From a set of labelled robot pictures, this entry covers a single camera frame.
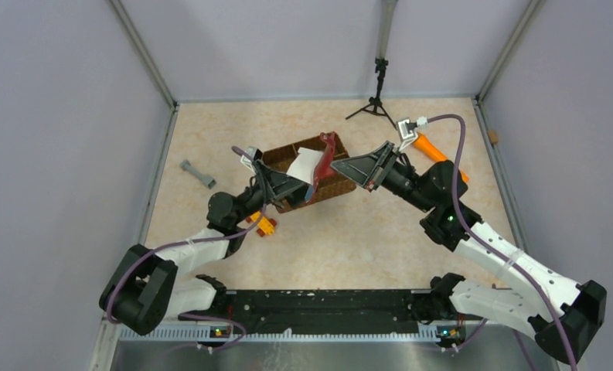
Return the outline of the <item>red leather card holder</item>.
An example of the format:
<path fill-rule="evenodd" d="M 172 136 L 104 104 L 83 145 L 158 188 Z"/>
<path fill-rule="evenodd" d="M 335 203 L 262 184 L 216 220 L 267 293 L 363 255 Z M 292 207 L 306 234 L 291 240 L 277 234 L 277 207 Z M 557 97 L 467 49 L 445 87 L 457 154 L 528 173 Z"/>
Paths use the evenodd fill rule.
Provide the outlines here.
<path fill-rule="evenodd" d="M 319 162 L 319 164 L 317 165 L 315 169 L 314 184 L 312 185 L 313 193 L 312 193 L 312 197 L 307 202 L 307 204 L 309 204 L 312 201 L 312 198 L 318 189 L 319 183 L 323 179 L 327 179 L 336 174 L 335 170 L 331 168 L 331 164 L 332 164 L 332 161 L 334 160 L 334 154 L 335 154 L 336 136 L 337 136 L 337 133 L 335 131 L 331 131 L 329 133 L 321 132 L 319 135 L 319 139 L 325 144 L 325 150 L 323 151 L 323 156 L 322 156 L 321 161 Z"/>

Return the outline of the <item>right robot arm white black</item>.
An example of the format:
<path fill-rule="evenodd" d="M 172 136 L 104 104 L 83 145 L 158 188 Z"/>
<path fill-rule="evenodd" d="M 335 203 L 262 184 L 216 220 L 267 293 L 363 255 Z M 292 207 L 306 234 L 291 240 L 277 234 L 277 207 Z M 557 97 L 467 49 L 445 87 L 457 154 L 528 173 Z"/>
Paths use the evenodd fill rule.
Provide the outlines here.
<path fill-rule="evenodd" d="M 504 239 L 460 201 L 467 185 L 453 162 L 417 174 L 387 142 L 368 154 L 335 160 L 331 168 L 368 191 L 383 187 L 425 212 L 421 226 L 434 243 L 508 286 L 500 291 L 446 274 L 432 281 L 445 308 L 498 322 L 533 339 L 556 361 L 578 364 L 604 323 L 605 288 L 565 277 Z"/>

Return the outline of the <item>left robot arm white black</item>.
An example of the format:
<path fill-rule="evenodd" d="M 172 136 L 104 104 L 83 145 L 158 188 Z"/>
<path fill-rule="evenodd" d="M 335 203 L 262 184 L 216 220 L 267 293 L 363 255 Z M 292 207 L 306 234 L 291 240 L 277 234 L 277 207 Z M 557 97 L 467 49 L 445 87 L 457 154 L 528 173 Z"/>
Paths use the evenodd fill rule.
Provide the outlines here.
<path fill-rule="evenodd" d="M 181 278 L 210 262 L 223 260 L 241 247 L 247 230 L 239 225 L 266 206 L 308 201 L 313 185 L 283 172 L 253 163 L 255 181 L 235 196 L 216 192 L 208 201 L 206 227 L 184 240 L 150 249 L 130 247 L 106 284 L 99 306 L 107 320 L 147 335 L 168 316 L 210 308 L 216 296 L 214 281 Z"/>

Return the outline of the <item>white card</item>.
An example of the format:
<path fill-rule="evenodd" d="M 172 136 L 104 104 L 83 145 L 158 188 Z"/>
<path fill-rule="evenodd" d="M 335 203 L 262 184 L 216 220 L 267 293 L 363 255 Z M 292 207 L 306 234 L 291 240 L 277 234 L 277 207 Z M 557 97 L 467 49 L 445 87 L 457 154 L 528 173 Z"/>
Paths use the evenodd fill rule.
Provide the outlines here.
<path fill-rule="evenodd" d="M 298 148 L 297 158 L 289 165 L 286 174 L 309 185 L 314 184 L 315 169 L 323 156 L 322 151 Z"/>

